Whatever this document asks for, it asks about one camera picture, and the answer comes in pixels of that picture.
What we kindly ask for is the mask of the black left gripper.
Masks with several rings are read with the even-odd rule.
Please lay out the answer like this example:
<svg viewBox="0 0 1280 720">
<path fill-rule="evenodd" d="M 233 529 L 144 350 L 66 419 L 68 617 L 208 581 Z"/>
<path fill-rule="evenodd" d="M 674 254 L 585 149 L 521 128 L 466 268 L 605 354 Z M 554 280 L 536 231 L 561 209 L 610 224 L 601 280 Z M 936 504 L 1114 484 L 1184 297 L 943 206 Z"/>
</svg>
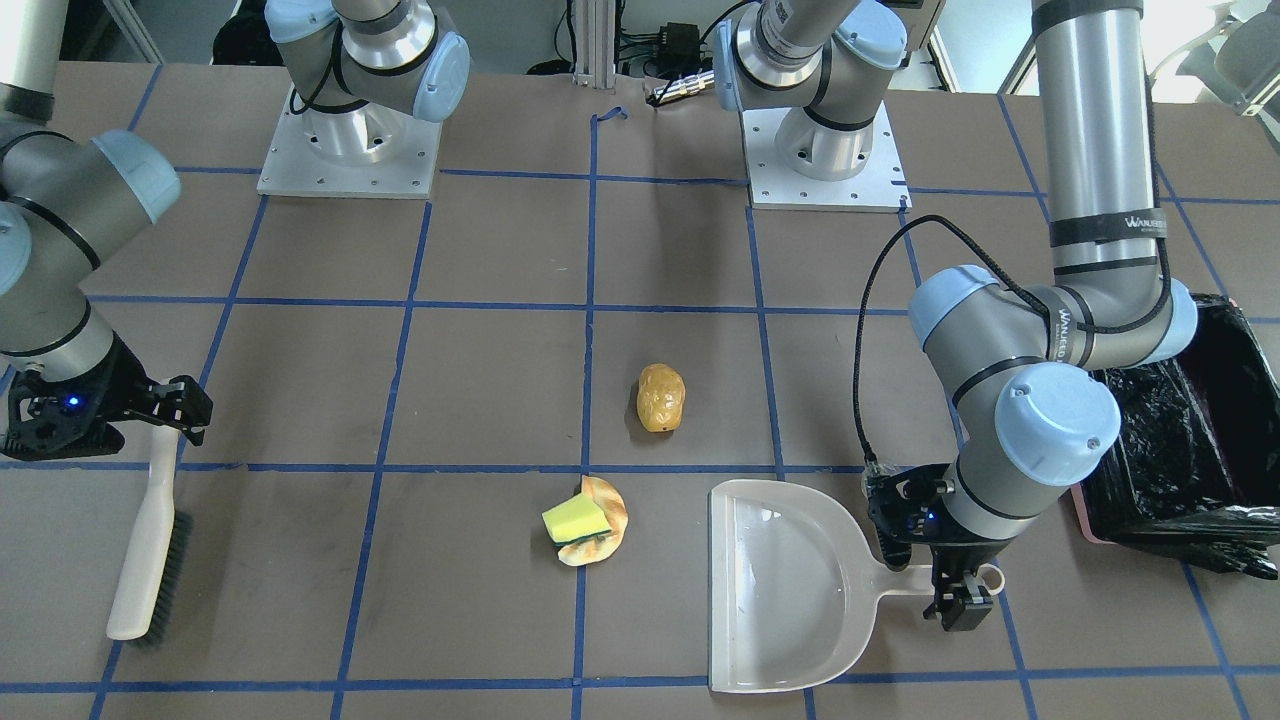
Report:
<svg viewBox="0 0 1280 720">
<path fill-rule="evenodd" d="M 911 561 L 913 547 L 931 550 L 934 593 L 922 612 L 923 619 L 938 619 L 945 632 L 972 632 L 995 607 L 996 591 L 980 574 L 995 570 L 988 561 L 1011 541 L 986 538 L 961 527 L 945 507 L 945 500 L 957 493 L 957 482 L 945 479 L 947 469 L 945 464 L 901 469 L 868 462 L 868 514 L 890 570 L 904 570 Z"/>
</svg>

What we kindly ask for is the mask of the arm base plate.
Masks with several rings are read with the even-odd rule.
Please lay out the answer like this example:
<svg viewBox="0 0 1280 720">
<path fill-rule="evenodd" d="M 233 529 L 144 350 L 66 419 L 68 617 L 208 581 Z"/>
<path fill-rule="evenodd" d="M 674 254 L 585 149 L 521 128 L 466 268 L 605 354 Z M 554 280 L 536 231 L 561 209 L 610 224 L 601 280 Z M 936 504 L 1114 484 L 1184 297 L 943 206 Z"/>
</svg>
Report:
<svg viewBox="0 0 1280 720">
<path fill-rule="evenodd" d="M 378 105 L 344 114 L 307 110 L 296 87 L 285 100 L 257 191 L 319 199 L 428 199 L 436 174 L 442 123 Z"/>
<path fill-rule="evenodd" d="M 751 205 L 764 210 L 897 213 L 913 206 L 887 106 L 835 131 L 801 108 L 740 114 Z"/>
</svg>

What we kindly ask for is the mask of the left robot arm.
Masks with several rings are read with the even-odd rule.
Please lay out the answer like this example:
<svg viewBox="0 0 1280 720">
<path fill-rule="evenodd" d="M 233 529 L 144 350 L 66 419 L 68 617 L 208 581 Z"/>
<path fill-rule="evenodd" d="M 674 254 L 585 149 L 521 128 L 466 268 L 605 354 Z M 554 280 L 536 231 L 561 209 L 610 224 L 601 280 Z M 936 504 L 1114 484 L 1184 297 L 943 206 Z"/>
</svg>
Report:
<svg viewBox="0 0 1280 720">
<path fill-rule="evenodd" d="M 863 427 L 870 519 L 886 562 L 931 551 L 928 619 L 977 628 L 979 569 L 1115 443 L 1117 402 L 1092 372 L 1175 356 L 1197 310 L 1172 278 L 1158 205 L 1140 1 L 1036 1 L 1030 38 L 1050 164 L 1053 283 L 1016 284 L 983 250 L 913 295 L 908 315 L 968 433 L 948 464 L 890 477 Z M 762 1 L 710 31 L 716 91 L 731 111 L 785 109 L 774 150 L 827 184 L 863 173 L 876 117 L 906 54 L 877 1 Z"/>
</svg>

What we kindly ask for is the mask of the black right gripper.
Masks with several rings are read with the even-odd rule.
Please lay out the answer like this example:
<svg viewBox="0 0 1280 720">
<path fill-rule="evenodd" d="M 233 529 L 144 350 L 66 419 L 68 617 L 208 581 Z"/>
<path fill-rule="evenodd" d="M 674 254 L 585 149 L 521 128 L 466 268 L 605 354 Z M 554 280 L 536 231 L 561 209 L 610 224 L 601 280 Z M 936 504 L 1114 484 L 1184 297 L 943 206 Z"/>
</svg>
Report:
<svg viewBox="0 0 1280 720">
<path fill-rule="evenodd" d="M 104 359 L 82 375 L 47 380 L 35 369 L 15 374 L 3 455 L 27 462 L 113 455 L 125 443 L 115 424 L 125 420 L 174 428 L 198 447 L 212 411 L 212 400 L 191 375 L 151 384 L 115 334 Z"/>
</svg>

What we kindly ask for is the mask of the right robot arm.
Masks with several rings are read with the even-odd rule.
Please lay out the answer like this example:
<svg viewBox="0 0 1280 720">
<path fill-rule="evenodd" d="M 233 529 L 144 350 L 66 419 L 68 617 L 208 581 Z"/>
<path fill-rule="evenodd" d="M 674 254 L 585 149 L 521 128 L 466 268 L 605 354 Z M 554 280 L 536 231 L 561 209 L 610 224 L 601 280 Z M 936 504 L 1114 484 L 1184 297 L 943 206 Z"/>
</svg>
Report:
<svg viewBox="0 0 1280 720">
<path fill-rule="evenodd" d="M 79 143 L 47 127 L 68 5 L 3 4 L 3 454 L 47 461 L 118 454 L 123 421 L 204 442 L 197 380 L 155 380 L 82 282 L 180 196 L 150 142 L 110 129 Z M 372 164 L 404 129 L 447 119 L 468 83 L 461 32 L 428 1 L 265 1 L 293 83 L 288 113 L 328 163 Z"/>
</svg>

